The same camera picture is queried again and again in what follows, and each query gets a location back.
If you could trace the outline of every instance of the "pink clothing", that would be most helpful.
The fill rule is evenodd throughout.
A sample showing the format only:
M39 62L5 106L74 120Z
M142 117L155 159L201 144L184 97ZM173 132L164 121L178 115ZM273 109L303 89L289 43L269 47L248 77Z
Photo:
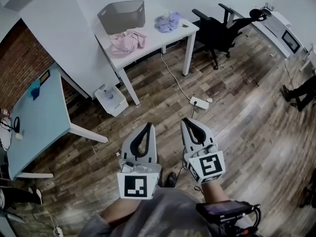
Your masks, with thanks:
M126 32L110 36L111 51L114 54L129 54L138 47L145 46L146 36L137 31L137 29L128 29Z

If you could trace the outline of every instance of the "forearm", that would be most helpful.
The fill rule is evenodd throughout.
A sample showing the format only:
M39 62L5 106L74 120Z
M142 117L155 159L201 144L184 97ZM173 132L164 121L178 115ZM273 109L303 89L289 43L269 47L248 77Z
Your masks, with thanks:
M206 203L218 203L230 200L216 180L202 184Z
M141 200L119 198L101 213L101 217L113 225L120 219L134 213L140 202Z

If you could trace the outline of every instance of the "gray storage bin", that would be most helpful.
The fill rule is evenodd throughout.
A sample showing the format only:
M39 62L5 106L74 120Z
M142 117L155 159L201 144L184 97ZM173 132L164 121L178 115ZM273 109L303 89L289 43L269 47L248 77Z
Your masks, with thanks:
M145 24L144 1L110 3L98 13L98 18L107 34L118 34L127 29L143 27Z

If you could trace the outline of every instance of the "person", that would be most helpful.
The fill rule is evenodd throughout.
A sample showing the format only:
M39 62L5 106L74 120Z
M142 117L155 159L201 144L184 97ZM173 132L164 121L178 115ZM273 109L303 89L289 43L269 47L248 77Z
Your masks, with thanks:
M300 87L294 90L289 90L285 85L283 85L281 92L287 102L296 98L298 111L301 112L316 96L316 76L308 79ZM299 97L305 94L306 97L301 101Z
M2 187L0 188L0 209L11 207L13 203L36 203L42 204L41 192L36 189L34 193L31 188L26 192L21 189Z
M222 228L208 223L197 211L198 201L175 188L176 174L169 174L164 188L157 187L152 200L117 199L93 216L79 237L219 237ZM205 202L229 200L216 180L201 185ZM245 216L239 227L253 225Z

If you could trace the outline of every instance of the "brick wall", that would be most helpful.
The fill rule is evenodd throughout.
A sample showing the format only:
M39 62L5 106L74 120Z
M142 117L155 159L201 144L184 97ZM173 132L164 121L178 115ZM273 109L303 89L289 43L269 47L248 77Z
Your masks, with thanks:
M0 43L0 108L11 110L53 62L20 19Z

